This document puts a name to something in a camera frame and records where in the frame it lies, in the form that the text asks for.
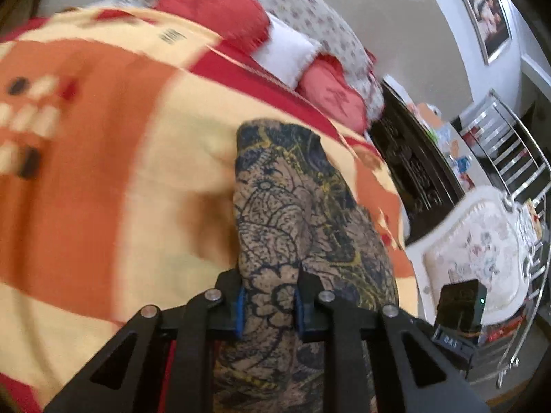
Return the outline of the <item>dark floral patterned garment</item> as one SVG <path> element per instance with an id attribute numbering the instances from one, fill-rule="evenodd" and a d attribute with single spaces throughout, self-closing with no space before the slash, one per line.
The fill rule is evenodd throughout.
<path id="1" fill-rule="evenodd" d="M 235 225 L 246 290 L 245 330 L 214 370 L 217 412 L 319 412 L 324 349 L 298 338 L 292 313 L 301 271 L 365 309 L 398 298 L 391 260 L 319 137 L 260 119 L 237 131 Z"/>

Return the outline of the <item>white ornate upholstered chair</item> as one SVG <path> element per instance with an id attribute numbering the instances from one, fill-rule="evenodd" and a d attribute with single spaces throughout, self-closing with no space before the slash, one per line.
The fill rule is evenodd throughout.
<path id="1" fill-rule="evenodd" d="M 433 324 L 447 284 L 478 280 L 487 288 L 483 325 L 504 322 L 523 305 L 543 229 L 530 201 L 493 186 L 470 190 L 433 231 L 406 247 L 423 309 Z"/>

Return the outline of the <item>dark carved wooden cabinet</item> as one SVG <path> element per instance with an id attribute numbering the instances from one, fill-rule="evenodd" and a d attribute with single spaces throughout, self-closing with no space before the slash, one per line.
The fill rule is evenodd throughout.
<path id="1" fill-rule="evenodd" d="M 382 85 L 384 110 L 369 135 L 391 171 L 409 221 L 407 245 L 431 232 L 465 194 L 444 155 L 406 104 Z"/>

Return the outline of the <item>metal stair railing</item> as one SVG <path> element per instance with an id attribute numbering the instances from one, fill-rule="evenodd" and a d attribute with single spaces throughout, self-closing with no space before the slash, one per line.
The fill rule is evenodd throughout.
<path id="1" fill-rule="evenodd" d="M 474 184 L 492 184 L 518 205 L 531 202 L 542 228 L 542 237 L 524 262 L 529 289 L 522 307 L 493 331 L 502 337 L 486 342 L 479 364 L 472 370 L 472 384 L 494 381 L 503 386 L 507 374 L 520 364 L 520 353 L 535 324 L 540 306 L 548 300 L 550 271 L 550 161 L 529 129 L 500 95 L 491 89 L 467 113 L 451 122 L 471 158 Z"/>

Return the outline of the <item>orange red cream blanket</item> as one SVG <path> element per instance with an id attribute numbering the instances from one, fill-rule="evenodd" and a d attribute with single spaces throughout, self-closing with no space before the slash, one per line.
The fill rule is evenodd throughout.
<path id="1" fill-rule="evenodd" d="M 417 311 L 386 162 L 206 27 L 76 9 L 1 44 L 1 401 L 39 412 L 142 306 L 182 305 L 238 267 L 236 134 L 312 130 L 370 214 Z"/>

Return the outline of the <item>right red heart pillow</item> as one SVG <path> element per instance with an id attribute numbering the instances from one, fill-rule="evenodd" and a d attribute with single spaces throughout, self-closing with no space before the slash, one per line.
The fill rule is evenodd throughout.
<path id="1" fill-rule="evenodd" d="M 336 57 L 319 54 L 304 71 L 296 92 L 355 133 L 362 135 L 367 130 L 365 101 L 347 84 L 345 70 Z"/>

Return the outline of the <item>red heart pillow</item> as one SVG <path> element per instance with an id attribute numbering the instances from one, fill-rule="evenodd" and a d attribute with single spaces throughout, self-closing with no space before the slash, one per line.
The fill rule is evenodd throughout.
<path id="1" fill-rule="evenodd" d="M 367 130 L 365 101 L 347 84 L 345 70 L 336 57 L 319 54 L 304 71 L 296 92 L 355 133 L 362 135 Z"/>
<path id="2" fill-rule="evenodd" d="M 246 54 L 270 38 L 270 19 L 257 0 L 159 0 L 154 9 L 194 21 Z"/>

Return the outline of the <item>framed portrait photo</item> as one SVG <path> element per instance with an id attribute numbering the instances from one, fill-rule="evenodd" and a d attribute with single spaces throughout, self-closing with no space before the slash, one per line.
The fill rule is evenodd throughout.
<path id="1" fill-rule="evenodd" d="M 462 0 L 475 29 L 485 65 L 493 63 L 512 41 L 501 0 Z"/>

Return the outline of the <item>white square pillow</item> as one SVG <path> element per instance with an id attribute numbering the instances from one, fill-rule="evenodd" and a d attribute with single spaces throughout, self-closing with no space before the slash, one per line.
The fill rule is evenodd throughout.
<path id="1" fill-rule="evenodd" d="M 296 88 L 303 73 L 319 55 L 322 45 L 276 16 L 266 15 L 270 20 L 269 37 L 252 53 L 252 59 L 289 88 Z"/>

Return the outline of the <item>floral padded headboard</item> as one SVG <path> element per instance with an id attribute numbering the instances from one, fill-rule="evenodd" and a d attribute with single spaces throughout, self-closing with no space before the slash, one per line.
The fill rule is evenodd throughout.
<path id="1" fill-rule="evenodd" d="M 114 0 L 117 6 L 151 8 L 159 0 Z M 374 73 L 374 59 L 349 24 L 323 0 L 257 0 L 262 7 L 296 31 L 319 41 L 322 50 L 336 57 L 345 69 L 345 80 L 363 98 L 368 121 L 384 109 L 381 84 Z"/>

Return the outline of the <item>left red heart pillow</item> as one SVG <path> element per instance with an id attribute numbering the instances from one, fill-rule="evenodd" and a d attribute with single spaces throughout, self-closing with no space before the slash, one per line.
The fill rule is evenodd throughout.
<path id="1" fill-rule="evenodd" d="M 270 19 L 257 0 L 159 0 L 154 9 L 194 21 L 246 54 L 270 38 Z"/>

